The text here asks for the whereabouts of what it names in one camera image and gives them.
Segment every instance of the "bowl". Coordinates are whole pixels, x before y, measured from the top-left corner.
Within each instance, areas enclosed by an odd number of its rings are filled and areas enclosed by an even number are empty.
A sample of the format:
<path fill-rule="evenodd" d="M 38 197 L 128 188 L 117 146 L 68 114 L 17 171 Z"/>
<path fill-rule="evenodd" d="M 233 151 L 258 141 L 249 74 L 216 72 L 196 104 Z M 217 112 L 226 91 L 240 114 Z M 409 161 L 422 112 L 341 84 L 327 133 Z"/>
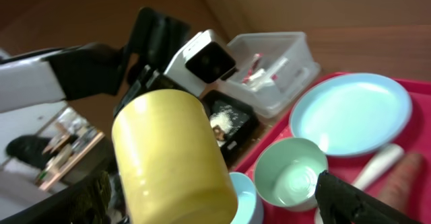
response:
<path fill-rule="evenodd" d="M 259 156 L 254 172 L 256 190 L 269 204 L 307 211 L 317 206 L 317 178 L 327 169 L 327 158 L 315 143 L 296 137 L 282 139 Z"/>
<path fill-rule="evenodd" d="M 253 181 L 243 173 L 232 172 L 229 175 L 238 198 L 238 209 L 231 224 L 262 224 L 262 200 Z"/>

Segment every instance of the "yellow cup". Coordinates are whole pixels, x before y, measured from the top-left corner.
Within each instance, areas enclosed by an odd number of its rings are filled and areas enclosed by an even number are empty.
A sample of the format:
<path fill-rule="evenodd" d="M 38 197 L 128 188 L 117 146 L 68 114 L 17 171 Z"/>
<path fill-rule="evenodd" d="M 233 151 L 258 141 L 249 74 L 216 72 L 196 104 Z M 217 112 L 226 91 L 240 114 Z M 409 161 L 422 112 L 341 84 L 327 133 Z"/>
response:
<path fill-rule="evenodd" d="M 202 104 L 163 89 L 134 99 L 112 127 L 135 224 L 230 223 L 237 200 Z"/>

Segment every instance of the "plate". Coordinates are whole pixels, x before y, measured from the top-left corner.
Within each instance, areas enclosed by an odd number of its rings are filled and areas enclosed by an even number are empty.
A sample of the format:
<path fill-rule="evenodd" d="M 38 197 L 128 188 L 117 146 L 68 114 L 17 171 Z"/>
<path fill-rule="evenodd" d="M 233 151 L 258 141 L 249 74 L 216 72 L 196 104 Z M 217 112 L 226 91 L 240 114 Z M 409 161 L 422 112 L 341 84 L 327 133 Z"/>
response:
<path fill-rule="evenodd" d="M 411 116 L 411 98 L 396 81 L 354 73 L 324 81 L 294 106 L 295 137 L 316 143 L 327 155 L 351 157 L 391 142 Z"/>

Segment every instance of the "plastic container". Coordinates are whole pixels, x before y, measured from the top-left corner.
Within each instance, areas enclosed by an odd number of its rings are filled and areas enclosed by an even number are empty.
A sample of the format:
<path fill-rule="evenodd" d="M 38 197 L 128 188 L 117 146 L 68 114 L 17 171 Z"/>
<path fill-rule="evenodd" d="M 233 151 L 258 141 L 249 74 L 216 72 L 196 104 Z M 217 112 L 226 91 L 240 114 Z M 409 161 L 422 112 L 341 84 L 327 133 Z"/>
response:
<path fill-rule="evenodd" d="M 271 118 L 283 110 L 320 71 L 306 43 L 304 32 L 241 34 L 229 44 L 238 72 L 219 81 L 220 90 L 250 104 L 256 113 Z M 257 66 L 264 76 L 254 86 L 242 83 L 253 66 L 253 57 L 262 54 Z"/>
<path fill-rule="evenodd" d="M 223 158 L 228 160 L 253 134 L 259 126 L 259 120 L 251 106 L 216 90 L 208 92 L 201 101 L 209 110 L 210 121 L 211 116 L 221 112 L 226 106 L 230 108 L 228 115 L 232 130 L 226 134 L 226 142 L 220 147 Z"/>
<path fill-rule="evenodd" d="M 317 83 L 343 74 L 345 73 L 328 75 L 319 79 Z M 423 168 L 421 177 L 415 181 L 412 188 L 414 191 L 410 194 L 407 215 L 421 223 L 431 223 L 431 212 L 428 208 L 431 205 L 431 83 L 406 79 L 394 80 L 409 92 L 413 102 L 413 111 L 407 126 L 393 142 L 400 145 L 406 153 L 411 151 L 419 152 L 426 159 L 426 166 Z M 256 160 L 260 154 L 270 144 L 292 136 L 289 122 L 290 113 L 288 112 L 274 125 L 271 131 L 250 151 L 234 171 L 245 173 L 250 178 L 253 177 Z M 371 154 L 355 158 L 328 157 L 329 171 L 343 181 L 352 183 L 371 157 Z M 369 187 L 366 193 L 374 197 L 377 196 L 386 180 L 387 175 L 382 176 Z M 263 205 L 265 209 L 264 224 L 314 223 L 314 214 L 316 213 L 314 209 L 304 213 L 294 213 L 266 202 Z"/>

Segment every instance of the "light blue bowl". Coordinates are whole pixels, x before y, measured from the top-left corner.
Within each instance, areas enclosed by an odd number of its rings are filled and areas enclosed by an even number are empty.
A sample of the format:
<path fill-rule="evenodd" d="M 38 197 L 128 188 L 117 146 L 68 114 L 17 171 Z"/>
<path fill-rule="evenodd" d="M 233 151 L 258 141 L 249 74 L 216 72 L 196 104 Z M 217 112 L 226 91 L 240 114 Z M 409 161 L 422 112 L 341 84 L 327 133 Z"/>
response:
<path fill-rule="evenodd" d="M 232 172 L 229 175 L 238 198 L 238 210 L 231 224 L 262 224 L 262 200 L 253 181 L 243 173 Z"/>

